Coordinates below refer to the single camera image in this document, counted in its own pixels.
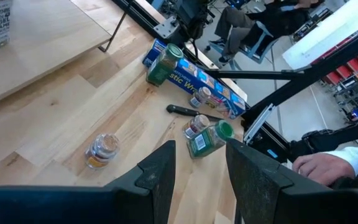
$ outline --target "wooden table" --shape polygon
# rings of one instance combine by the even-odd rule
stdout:
[[[109,38],[69,0],[15,0],[11,41],[0,49],[0,99]]]
[[[122,11],[109,0],[75,0],[106,30]],[[235,197],[224,147],[192,161],[181,128],[189,120],[169,104],[189,107],[189,95],[166,81],[145,81],[141,61],[153,38],[132,19],[106,54],[90,51],[0,101],[0,185],[103,186],[169,139],[176,140],[176,181],[169,223],[232,223]],[[204,107],[202,112],[220,116]],[[230,121],[241,140],[240,120]],[[85,164],[100,133],[115,133],[122,149],[103,170]]]

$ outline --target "dark pants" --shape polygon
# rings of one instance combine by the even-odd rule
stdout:
[[[223,49],[223,55],[236,54],[241,46],[241,41],[248,35],[255,21],[251,20],[242,11],[228,6],[223,12],[216,25],[215,34],[227,40]]]

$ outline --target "shoe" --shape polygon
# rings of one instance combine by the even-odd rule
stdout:
[[[219,40],[209,41],[209,43],[224,47],[226,45],[226,40],[220,38]]]
[[[234,55],[225,55],[219,58],[219,62],[225,64],[230,62],[234,58]]]

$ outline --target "white surface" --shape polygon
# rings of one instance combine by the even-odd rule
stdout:
[[[288,49],[283,54],[283,58],[291,68],[307,66],[356,31],[358,31],[358,0],[350,0],[320,23],[319,27]]]

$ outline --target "jar lid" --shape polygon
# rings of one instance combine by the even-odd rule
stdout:
[[[96,137],[93,148],[99,157],[108,159],[117,153],[120,144],[114,134],[100,134]]]
[[[203,126],[203,127],[208,127],[211,123],[209,122],[209,119],[201,114],[201,115],[198,115],[198,121],[200,122],[200,124]]]
[[[233,127],[225,120],[220,120],[215,124],[216,133],[218,136],[227,141],[230,138],[234,137],[234,130]]]
[[[201,91],[205,94],[205,96],[211,96],[212,95],[211,90],[209,90],[208,87],[205,87],[205,86],[202,87]]]
[[[183,52],[175,44],[167,45],[167,54],[175,57],[178,60],[184,57]]]

